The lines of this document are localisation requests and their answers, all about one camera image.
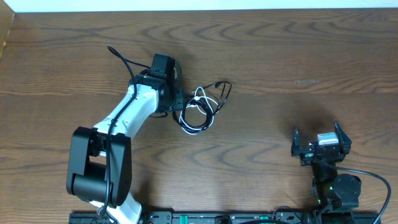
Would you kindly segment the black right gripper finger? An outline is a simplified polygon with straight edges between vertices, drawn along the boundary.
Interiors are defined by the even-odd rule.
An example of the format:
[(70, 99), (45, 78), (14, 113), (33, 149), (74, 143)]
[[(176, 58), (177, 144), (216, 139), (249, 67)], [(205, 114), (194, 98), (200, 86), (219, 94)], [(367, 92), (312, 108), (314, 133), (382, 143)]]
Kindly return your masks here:
[(300, 149), (300, 137), (297, 126), (294, 126), (293, 149)]
[(341, 126), (337, 122), (337, 120), (334, 120), (334, 129), (335, 133), (338, 137), (339, 143), (342, 146), (350, 146), (351, 145), (351, 139), (346, 135), (346, 133), (342, 130)]

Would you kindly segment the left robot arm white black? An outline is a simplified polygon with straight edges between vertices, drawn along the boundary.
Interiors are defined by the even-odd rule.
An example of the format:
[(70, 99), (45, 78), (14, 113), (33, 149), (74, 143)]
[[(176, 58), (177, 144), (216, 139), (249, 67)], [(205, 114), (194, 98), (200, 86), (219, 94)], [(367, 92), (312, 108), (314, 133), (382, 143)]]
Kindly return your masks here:
[(74, 131), (66, 190), (98, 209), (71, 213), (70, 223), (139, 223), (142, 206), (130, 193), (132, 140), (151, 114), (181, 107), (175, 66), (174, 58), (155, 54), (150, 67), (132, 76), (125, 97), (105, 119)]

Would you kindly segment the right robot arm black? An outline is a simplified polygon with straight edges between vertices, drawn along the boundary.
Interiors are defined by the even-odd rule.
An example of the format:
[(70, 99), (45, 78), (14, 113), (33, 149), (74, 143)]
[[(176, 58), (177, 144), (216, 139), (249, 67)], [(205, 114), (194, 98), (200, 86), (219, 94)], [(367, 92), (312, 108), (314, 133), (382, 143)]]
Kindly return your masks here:
[(299, 129), (294, 127), (291, 156), (300, 159), (301, 166), (313, 172), (312, 192), (319, 208), (312, 212), (313, 223), (354, 223), (353, 209), (359, 207), (361, 179), (351, 174), (339, 174), (336, 163), (342, 162), (351, 149), (351, 139), (334, 120), (334, 131), (317, 135), (317, 140), (305, 147)]

